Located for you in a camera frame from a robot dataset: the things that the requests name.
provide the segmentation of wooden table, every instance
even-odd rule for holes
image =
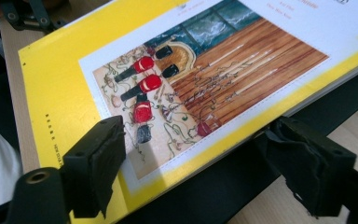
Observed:
[[[76,1],[57,8],[51,13],[51,18],[62,18],[64,21],[73,21],[87,14],[94,8],[99,7],[109,0]],[[46,34],[37,31],[16,31],[4,19],[0,18],[3,48],[7,62],[7,74],[10,83],[11,96],[19,135],[21,159],[24,173],[40,167],[31,121],[26,102],[24,80],[22,77],[21,64],[18,51],[25,46],[42,38]]]

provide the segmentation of red object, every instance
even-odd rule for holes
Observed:
[[[136,123],[144,123],[152,119],[152,109],[149,101],[143,101],[135,105],[133,119]]]
[[[144,56],[133,64],[133,68],[137,73],[142,73],[154,66],[154,61],[151,57]]]
[[[201,137],[206,137],[208,134],[212,133],[211,128],[204,121],[200,122],[197,125],[197,134]]]
[[[148,77],[145,77],[142,79],[141,82],[139,82],[139,87],[141,88],[141,91],[143,93],[147,93],[149,91],[153,91],[160,87],[162,84],[161,78],[158,75],[150,75]]]

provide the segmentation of black clip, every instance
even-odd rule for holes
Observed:
[[[34,30],[52,32],[63,27],[64,21],[53,22],[43,6],[42,0],[0,0],[5,18],[18,31]]]

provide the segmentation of drawing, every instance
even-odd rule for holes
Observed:
[[[225,0],[93,75],[141,179],[326,58]]]

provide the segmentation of yellow board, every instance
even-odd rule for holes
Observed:
[[[62,166],[63,154],[101,120],[79,59],[184,2],[116,1],[20,51],[34,141],[42,167]],[[217,141],[185,165],[165,173],[136,193],[129,192],[123,174],[119,173],[113,186],[114,194],[107,218],[100,214],[95,219],[73,219],[73,222],[111,223],[122,219],[357,66],[358,53],[228,133],[223,140]]]

